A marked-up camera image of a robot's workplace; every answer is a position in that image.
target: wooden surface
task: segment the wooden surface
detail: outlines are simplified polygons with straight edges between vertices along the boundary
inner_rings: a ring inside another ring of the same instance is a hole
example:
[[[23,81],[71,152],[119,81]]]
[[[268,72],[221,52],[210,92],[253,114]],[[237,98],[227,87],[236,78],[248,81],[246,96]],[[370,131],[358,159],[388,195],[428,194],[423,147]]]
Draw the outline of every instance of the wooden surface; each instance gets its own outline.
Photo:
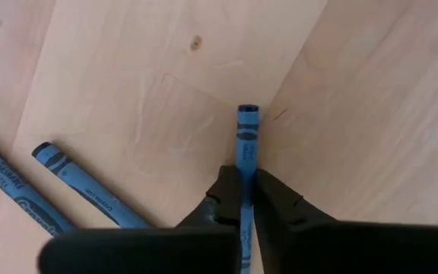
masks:
[[[438,2],[6,2],[0,151],[79,226],[115,227],[32,159],[41,142],[173,226],[233,163],[246,102],[261,167],[327,213],[438,224]],[[0,272],[36,272],[48,239],[0,192]]]

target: crayon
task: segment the crayon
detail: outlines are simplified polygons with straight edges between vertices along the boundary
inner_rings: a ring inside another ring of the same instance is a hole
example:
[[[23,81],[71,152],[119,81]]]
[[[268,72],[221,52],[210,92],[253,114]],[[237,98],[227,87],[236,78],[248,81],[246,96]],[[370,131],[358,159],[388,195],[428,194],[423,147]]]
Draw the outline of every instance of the crayon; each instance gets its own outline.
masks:
[[[256,149],[259,127],[259,108],[240,105],[237,111],[236,167],[241,173],[243,205],[241,207],[241,245],[243,256],[241,274],[249,274],[251,264],[251,234],[253,207],[251,201],[253,177],[256,172]]]
[[[44,142],[32,155],[60,180],[79,193],[122,228],[149,228],[150,225],[123,204],[109,190],[82,170],[55,145]]]
[[[76,229],[1,157],[0,189],[52,236],[55,237]]]

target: blue crayon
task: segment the blue crayon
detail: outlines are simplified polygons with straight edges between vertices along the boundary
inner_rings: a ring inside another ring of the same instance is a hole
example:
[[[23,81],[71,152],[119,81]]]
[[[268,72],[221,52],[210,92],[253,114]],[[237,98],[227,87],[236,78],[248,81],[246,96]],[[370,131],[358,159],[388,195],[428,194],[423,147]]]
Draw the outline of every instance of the blue crayon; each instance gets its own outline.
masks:
[[[28,182],[0,157],[0,189],[52,236],[73,231],[75,226],[61,215]]]
[[[122,228],[150,227],[142,217],[121,203],[109,190],[83,171],[56,146],[44,142],[35,148],[32,155],[117,225]]]
[[[236,166],[241,173],[243,187],[240,228],[241,245],[243,247],[241,274],[249,274],[251,264],[251,234],[253,221],[251,195],[253,177],[256,172],[258,127],[258,106],[240,105],[237,111]]]

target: crayon end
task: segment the crayon end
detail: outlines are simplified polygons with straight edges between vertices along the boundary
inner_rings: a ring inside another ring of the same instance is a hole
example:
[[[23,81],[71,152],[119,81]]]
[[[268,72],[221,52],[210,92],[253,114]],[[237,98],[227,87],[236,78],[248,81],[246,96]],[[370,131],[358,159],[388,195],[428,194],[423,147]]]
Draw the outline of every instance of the crayon end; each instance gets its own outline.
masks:
[[[256,112],[259,107],[253,104],[242,104],[237,107],[237,110],[240,112]]]
[[[33,152],[31,152],[31,155],[33,157],[37,157],[37,155],[45,148],[47,148],[48,146],[50,146],[51,144],[49,142],[44,142],[42,145],[37,146]]]

